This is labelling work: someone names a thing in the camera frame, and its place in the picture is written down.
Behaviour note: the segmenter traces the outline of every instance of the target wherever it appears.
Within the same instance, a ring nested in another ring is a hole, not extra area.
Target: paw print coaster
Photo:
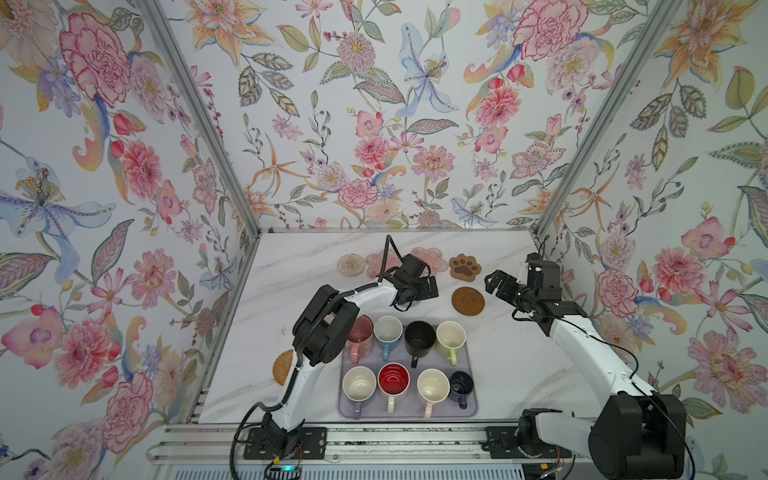
[[[465,282],[474,282],[475,277],[482,271],[482,267],[474,257],[467,257],[463,253],[460,253],[458,257],[451,258],[449,265],[451,266],[451,276]]]

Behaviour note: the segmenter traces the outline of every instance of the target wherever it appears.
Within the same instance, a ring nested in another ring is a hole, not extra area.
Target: brown round coaster
[[[468,286],[457,289],[453,293],[451,303],[457,312],[466,316],[475,316],[485,308],[482,293]]]
[[[288,378],[288,372],[290,372],[290,366],[293,363],[293,350],[283,352],[277,357],[274,365],[272,365],[272,376],[275,378],[277,385],[283,386]]]

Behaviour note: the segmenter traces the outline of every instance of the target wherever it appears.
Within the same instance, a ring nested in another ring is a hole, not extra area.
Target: floral wallpaper
[[[766,18],[681,2],[546,231],[598,332],[685,405],[697,478],[768,475]]]
[[[260,225],[530,227],[651,0],[164,2]]]
[[[186,111],[132,2],[0,0],[0,477],[184,421],[251,242]]]

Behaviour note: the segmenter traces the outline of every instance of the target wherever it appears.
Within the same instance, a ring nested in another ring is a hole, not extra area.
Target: white marble table
[[[535,249],[529,232],[468,231],[392,233],[400,252],[437,247],[446,260],[464,253],[477,258],[482,273],[472,283],[437,274],[440,297],[408,312],[391,307],[365,312],[374,321],[395,315],[404,323],[455,320],[467,331],[479,409],[473,419],[516,419],[523,409],[548,407],[598,416],[597,398],[565,353],[534,323],[511,319],[512,308],[487,294],[483,278],[496,269],[515,275]],[[336,261],[346,253],[366,257],[383,250],[386,233],[274,233],[261,240],[253,267],[207,395],[201,423],[238,423],[257,401],[272,405],[281,387],[272,377],[279,354],[291,349],[291,329],[317,289],[345,290],[368,283],[365,273],[343,276]],[[463,316],[451,305],[460,286],[482,292],[485,309]],[[308,408],[308,422],[346,422],[338,411],[341,357],[323,370]],[[259,411],[251,417],[255,422]]]

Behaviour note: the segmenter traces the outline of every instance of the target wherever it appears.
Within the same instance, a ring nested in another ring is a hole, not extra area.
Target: black mug
[[[448,391],[448,398],[458,403],[462,410],[467,408],[467,396],[475,388],[475,381],[467,372],[453,372],[449,379],[451,389]]]
[[[414,369],[419,359],[427,356],[429,349],[435,345],[435,339],[437,338],[435,328],[427,322],[416,320],[406,327],[404,336],[406,338],[406,350],[408,350],[408,354],[412,357],[411,368]]]

